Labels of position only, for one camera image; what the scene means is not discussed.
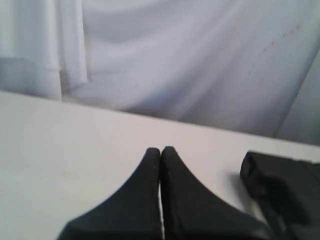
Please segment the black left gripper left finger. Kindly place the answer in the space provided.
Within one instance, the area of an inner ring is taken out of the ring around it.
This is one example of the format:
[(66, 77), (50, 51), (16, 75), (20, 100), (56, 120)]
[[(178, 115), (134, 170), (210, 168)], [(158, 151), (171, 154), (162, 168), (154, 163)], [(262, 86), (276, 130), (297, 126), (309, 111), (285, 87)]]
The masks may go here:
[(69, 221), (60, 240), (160, 240), (161, 153), (148, 148), (138, 167), (108, 199)]

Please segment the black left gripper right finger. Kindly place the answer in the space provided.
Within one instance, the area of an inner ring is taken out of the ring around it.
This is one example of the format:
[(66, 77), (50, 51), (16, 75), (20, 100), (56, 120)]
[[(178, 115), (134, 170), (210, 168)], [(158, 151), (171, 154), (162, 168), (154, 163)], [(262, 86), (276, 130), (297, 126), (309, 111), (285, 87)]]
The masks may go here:
[(161, 153), (161, 202), (167, 240), (273, 240), (266, 224), (207, 189), (167, 146)]

